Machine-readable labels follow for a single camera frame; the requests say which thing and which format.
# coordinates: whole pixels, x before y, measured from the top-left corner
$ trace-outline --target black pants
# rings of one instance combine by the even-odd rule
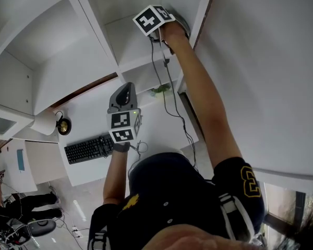
[[[48,209],[44,211],[33,211],[35,207],[41,207],[46,205],[53,205],[57,201],[57,197],[54,194],[43,194],[27,196],[20,201],[14,201],[7,205],[5,208],[0,208],[0,215],[4,215],[10,218],[20,219],[21,222],[27,223],[28,221],[35,219],[53,219],[60,218],[62,212],[60,209]]]

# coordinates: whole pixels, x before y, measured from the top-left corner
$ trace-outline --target white sneaker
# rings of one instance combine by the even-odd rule
[[[49,186],[49,189],[50,189],[50,193],[53,193],[57,197],[56,204],[60,204],[61,203],[61,199],[59,198],[56,189],[54,189],[54,187],[52,187],[52,186]]]

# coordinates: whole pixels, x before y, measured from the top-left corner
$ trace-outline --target watch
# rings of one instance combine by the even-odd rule
[[[116,143],[114,144],[113,150],[121,153],[126,153],[130,150],[130,143]]]

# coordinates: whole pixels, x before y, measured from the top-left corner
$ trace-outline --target black keyboard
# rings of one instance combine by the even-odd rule
[[[76,164],[100,157],[107,157],[113,152],[114,142],[109,134],[89,139],[65,147],[68,163]]]

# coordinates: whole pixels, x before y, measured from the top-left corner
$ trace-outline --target person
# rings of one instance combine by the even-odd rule
[[[3,177],[4,174],[0,172],[0,231],[9,229],[6,223],[12,218],[26,224],[31,220],[53,219],[62,216],[62,211],[59,208],[33,211],[36,207],[53,205],[60,201],[53,187],[50,188],[51,192],[49,194],[26,196],[8,204],[6,207],[2,207],[1,185]]]
[[[253,170],[243,160],[218,91],[182,28],[167,23],[162,35],[183,70],[214,169],[212,183],[182,154],[159,153],[132,170],[125,198],[129,144],[114,144],[88,249],[254,249],[247,242],[260,229],[264,204]]]

